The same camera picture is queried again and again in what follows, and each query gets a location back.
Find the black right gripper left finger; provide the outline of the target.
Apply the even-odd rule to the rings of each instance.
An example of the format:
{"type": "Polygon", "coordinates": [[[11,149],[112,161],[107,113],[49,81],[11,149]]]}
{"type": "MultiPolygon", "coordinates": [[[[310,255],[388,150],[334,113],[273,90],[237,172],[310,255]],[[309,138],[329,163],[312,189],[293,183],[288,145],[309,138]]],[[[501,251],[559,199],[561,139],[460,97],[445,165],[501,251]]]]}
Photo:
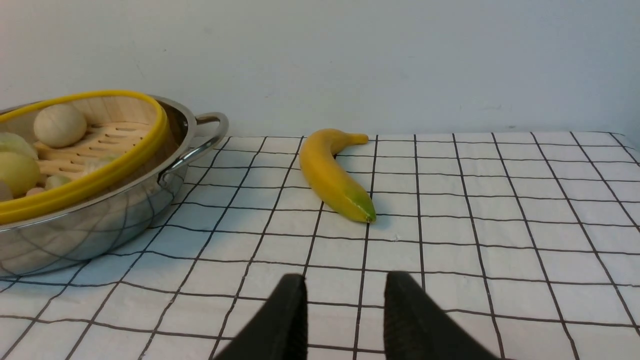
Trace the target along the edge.
{"type": "Polygon", "coordinates": [[[306,360],[307,288],[286,273],[258,312],[215,360],[306,360]]]}

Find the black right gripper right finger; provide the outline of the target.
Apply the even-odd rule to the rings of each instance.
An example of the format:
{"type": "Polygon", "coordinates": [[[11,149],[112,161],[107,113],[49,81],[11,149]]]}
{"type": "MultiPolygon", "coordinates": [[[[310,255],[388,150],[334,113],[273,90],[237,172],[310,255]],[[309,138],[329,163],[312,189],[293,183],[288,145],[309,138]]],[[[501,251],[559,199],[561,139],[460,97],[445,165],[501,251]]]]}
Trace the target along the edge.
{"type": "Polygon", "coordinates": [[[496,360],[404,271],[386,274],[383,344],[387,360],[496,360]]]}

